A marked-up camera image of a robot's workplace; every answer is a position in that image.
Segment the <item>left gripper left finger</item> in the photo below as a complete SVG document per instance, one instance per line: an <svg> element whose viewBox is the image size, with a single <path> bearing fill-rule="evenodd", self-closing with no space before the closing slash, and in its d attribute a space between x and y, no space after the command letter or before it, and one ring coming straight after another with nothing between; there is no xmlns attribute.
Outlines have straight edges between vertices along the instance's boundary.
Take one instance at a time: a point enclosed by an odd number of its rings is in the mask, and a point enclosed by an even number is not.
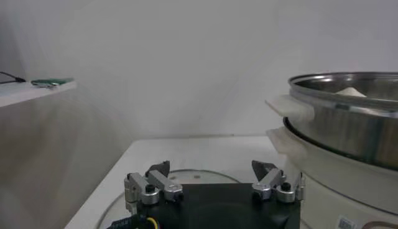
<svg viewBox="0 0 398 229"><path fill-rule="evenodd" d="M160 198L166 202L179 203L183 200L183 187L168 178L170 162L164 161L149 167L144 175L128 173L124 178L124 199L126 209L135 214L139 204L154 206Z"/></svg>

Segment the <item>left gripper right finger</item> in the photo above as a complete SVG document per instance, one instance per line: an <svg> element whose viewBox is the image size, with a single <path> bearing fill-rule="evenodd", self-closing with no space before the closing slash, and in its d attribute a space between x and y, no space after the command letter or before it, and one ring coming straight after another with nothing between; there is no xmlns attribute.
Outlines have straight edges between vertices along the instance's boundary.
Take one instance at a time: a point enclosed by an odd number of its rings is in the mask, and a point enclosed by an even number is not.
<svg viewBox="0 0 398 229"><path fill-rule="evenodd" d="M257 178L257 182L252 184L252 196L255 199L264 202L275 196L281 203L304 200L305 177L301 172L288 177L273 163L253 160L251 165Z"/></svg>

